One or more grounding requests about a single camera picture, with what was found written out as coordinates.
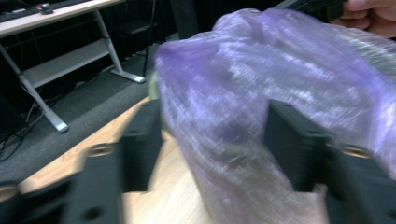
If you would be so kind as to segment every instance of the hand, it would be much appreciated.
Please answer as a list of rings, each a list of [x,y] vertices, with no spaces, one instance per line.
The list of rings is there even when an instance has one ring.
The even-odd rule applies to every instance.
[[[343,16],[332,23],[395,37],[396,0],[348,0]]]

